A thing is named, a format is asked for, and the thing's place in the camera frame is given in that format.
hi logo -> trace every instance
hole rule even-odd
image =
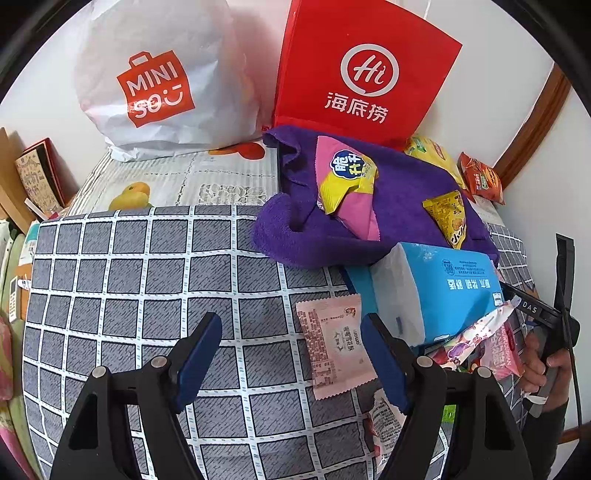
[[[340,62],[345,85],[366,97],[388,93],[398,81],[398,62],[386,48],[364,43],[350,49]]]

red snack packet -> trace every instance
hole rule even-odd
[[[471,194],[480,195],[501,205],[505,204],[501,179],[491,167],[468,157],[464,152],[460,154],[460,166]]]
[[[509,321],[485,340],[483,345],[484,355],[480,359],[480,366],[490,368],[497,381],[511,374],[521,376],[523,365],[515,348],[515,337]]]

cable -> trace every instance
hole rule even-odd
[[[566,336],[566,341],[568,343],[568,351],[570,356],[570,365],[573,370],[573,384],[574,384],[574,399],[577,403],[577,424],[579,425],[579,430],[583,425],[583,415],[581,409],[581,395],[579,391],[579,379],[577,377],[577,367],[574,361],[574,347],[573,347],[573,337],[570,331],[570,312],[569,309],[564,305],[564,286],[562,285],[562,281],[560,278],[560,274],[558,272],[558,265],[556,268],[556,280],[558,282],[558,297],[560,299],[560,312],[562,316],[562,328],[563,332]]]

red haidilao bag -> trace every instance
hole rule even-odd
[[[273,124],[401,150],[460,48],[386,0],[292,0]]]

metal screw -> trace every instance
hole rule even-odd
[[[154,368],[162,368],[164,365],[166,365],[166,361],[167,360],[165,356],[155,356],[150,364]]]
[[[492,375],[491,370],[487,367],[478,367],[476,369],[476,373],[478,373],[478,375],[480,375],[482,378],[490,378]]]
[[[100,378],[102,377],[105,373],[107,373],[107,369],[103,366],[100,367],[96,367],[93,371],[92,371],[92,376],[95,378]]]
[[[423,355],[417,358],[417,365],[423,368],[429,368],[431,365],[433,365],[433,360]]]

